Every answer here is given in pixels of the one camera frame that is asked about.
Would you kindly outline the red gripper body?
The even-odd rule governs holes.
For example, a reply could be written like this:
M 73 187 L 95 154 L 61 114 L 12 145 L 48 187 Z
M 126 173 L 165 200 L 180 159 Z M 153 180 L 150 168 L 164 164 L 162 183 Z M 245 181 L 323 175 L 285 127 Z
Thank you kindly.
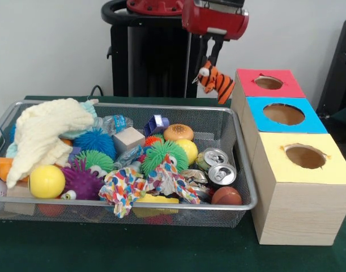
M 249 12 L 244 1 L 183 2 L 182 26 L 196 35 L 220 35 L 225 40 L 238 40 L 246 31 Z

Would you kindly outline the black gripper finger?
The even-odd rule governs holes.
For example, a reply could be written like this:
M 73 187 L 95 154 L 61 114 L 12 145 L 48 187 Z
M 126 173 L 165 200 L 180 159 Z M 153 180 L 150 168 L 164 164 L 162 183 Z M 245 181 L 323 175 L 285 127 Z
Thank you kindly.
M 215 44 L 212 48 L 211 55 L 209 56 L 208 59 L 212 65 L 215 65 L 217 63 L 219 52 L 223 47 L 224 39 L 221 36 L 215 36 L 213 37 L 213 41 L 215 42 Z
M 209 35 L 200 36 L 199 39 L 199 53 L 197 58 L 197 65 L 195 67 L 195 73 L 197 74 L 200 68 L 206 63 L 207 59 L 207 49 L 208 49 L 208 41 L 210 40 Z

